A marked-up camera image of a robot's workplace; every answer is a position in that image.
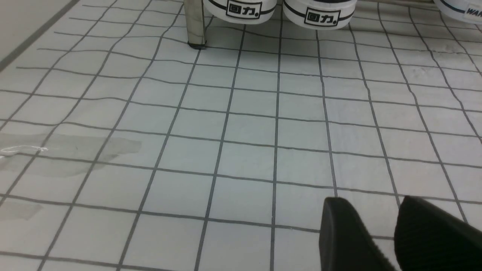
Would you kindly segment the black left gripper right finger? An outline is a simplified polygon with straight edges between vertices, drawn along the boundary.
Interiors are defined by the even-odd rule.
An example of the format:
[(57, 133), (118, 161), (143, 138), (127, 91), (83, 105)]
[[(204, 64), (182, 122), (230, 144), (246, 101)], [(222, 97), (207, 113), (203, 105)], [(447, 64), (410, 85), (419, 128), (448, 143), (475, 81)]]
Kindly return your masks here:
[(419, 197), (404, 197), (394, 247), (403, 271), (482, 269), (481, 231)]

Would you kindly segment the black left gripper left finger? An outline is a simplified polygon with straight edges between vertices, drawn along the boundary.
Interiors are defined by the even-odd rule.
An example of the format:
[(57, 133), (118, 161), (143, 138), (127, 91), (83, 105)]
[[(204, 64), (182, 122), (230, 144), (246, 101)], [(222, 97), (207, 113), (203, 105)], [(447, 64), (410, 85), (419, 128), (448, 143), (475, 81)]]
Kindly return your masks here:
[(327, 197), (319, 232), (322, 271), (394, 271), (358, 212), (344, 198)]

